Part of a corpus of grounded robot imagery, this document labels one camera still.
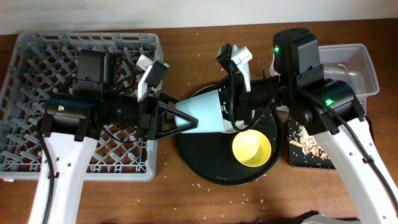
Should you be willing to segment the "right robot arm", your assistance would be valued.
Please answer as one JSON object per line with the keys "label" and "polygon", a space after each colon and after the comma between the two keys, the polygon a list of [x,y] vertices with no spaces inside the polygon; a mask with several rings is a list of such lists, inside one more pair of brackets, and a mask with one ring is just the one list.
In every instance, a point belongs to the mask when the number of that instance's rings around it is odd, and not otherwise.
{"label": "right robot arm", "polygon": [[258,122],[252,110],[267,110],[275,101],[288,107],[291,117],[327,153],[360,221],[396,223],[397,186],[374,145],[353,89],[325,77],[318,40],[308,29],[280,31],[272,43],[278,77],[264,80],[252,80],[244,71],[250,59],[246,49],[225,45],[219,50],[217,59],[228,73],[228,119],[242,120],[250,129]]}

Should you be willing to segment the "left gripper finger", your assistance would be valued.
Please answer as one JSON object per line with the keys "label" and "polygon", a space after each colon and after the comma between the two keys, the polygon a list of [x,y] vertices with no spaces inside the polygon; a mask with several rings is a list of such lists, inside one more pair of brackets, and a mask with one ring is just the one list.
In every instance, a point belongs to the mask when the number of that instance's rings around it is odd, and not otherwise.
{"label": "left gripper finger", "polygon": [[195,129],[198,120],[178,109],[160,102],[157,108],[157,139]]}
{"label": "left gripper finger", "polygon": [[173,106],[170,106],[169,103],[175,105],[180,101],[171,94],[164,91],[158,91],[157,97],[158,97],[158,103],[157,103],[158,109],[173,109]]}

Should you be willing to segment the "blue cup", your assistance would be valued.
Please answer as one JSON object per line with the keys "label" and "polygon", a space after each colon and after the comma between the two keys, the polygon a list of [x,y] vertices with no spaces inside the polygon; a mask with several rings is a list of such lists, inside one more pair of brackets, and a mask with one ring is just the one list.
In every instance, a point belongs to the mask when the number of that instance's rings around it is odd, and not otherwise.
{"label": "blue cup", "polygon": [[183,133],[219,133],[224,131],[224,121],[218,90],[212,90],[175,105],[177,110],[198,120],[194,129]]}

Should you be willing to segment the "round black tray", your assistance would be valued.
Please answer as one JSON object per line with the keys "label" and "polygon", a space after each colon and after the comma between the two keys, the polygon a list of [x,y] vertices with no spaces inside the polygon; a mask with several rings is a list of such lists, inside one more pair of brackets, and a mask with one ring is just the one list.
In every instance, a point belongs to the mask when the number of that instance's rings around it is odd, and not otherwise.
{"label": "round black tray", "polygon": [[271,145],[268,160],[257,167],[245,166],[235,158],[233,141],[237,133],[178,134],[175,142],[182,161],[202,179],[219,185],[242,185],[267,174],[284,146],[277,110],[266,111],[253,129],[265,135]]}

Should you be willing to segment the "food scraps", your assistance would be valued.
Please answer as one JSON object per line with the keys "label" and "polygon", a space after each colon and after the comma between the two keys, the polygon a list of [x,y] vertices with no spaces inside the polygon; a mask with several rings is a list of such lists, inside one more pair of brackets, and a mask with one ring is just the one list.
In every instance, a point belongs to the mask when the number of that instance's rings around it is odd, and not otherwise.
{"label": "food scraps", "polygon": [[311,154],[312,157],[322,160],[328,159],[328,154],[318,145],[315,138],[308,134],[304,126],[298,125],[298,131],[294,131],[291,136],[289,144],[301,148],[305,156]]}

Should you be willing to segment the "grey dishwasher rack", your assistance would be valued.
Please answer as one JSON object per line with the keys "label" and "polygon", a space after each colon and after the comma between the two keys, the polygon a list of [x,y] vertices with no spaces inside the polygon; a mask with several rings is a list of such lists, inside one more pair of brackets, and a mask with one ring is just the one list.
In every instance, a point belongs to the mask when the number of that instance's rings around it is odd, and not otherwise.
{"label": "grey dishwasher rack", "polygon": [[[151,33],[57,32],[20,35],[1,76],[1,178],[37,180],[42,150],[36,125],[44,102],[77,75],[81,50],[118,54],[116,78],[128,95],[141,55],[162,60],[159,37]],[[157,142],[137,141],[133,129],[107,125],[87,167],[86,180],[148,182],[156,172]]]}

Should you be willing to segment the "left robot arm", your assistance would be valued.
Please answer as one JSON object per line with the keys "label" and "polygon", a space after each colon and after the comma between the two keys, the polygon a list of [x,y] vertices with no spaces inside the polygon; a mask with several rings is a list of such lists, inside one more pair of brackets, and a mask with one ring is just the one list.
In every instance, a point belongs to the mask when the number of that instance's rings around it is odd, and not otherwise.
{"label": "left robot arm", "polygon": [[43,156],[30,223],[75,223],[83,181],[107,125],[134,128],[138,139],[159,140],[198,126],[158,89],[169,66],[141,55],[135,96],[116,86],[116,53],[82,50],[71,93],[51,96],[37,124]]}

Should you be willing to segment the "clear plastic bin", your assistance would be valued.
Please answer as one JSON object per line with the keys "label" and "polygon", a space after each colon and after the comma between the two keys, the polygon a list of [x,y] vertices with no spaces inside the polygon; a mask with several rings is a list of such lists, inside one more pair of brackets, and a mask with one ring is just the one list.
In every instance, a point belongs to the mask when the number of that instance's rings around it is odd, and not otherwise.
{"label": "clear plastic bin", "polygon": [[363,44],[318,46],[311,41],[293,50],[300,63],[302,76],[314,75],[309,84],[321,85],[326,80],[341,80],[351,87],[359,102],[379,93],[379,84],[367,48]]}

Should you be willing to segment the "yellow bowl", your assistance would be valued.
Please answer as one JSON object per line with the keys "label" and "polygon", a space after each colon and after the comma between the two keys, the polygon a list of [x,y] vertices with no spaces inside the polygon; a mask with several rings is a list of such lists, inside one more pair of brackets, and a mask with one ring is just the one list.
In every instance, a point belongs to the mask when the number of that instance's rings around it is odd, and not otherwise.
{"label": "yellow bowl", "polygon": [[232,142],[235,159],[247,167],[260,167],[271,157],[271,143],[260,131],[250,129],[237,134]]}

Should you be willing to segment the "black rectangular tray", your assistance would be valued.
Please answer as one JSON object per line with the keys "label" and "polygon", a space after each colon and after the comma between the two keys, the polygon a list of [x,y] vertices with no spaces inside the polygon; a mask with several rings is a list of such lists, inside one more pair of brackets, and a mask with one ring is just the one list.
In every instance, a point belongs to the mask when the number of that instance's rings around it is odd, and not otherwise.
{"label": "black rectangular tray", "polygon": [[[287,120],[288,124],[288,136],[287,142],[292,139],[292,134],[294,131],[298,131],[298,125],[300,125],[296,120],[292,119],[291,117]],[[297,146],[293,146],[289,144],[289,161],[292,166],[295,167],[309,167],[309,168],[316,168],[316,169],[334,169],[334,165],[331,162],[329,156],[328,159],[320,159],[319,157],[312,157],[312,155],[305,156],[302,153],[301,148]]]}

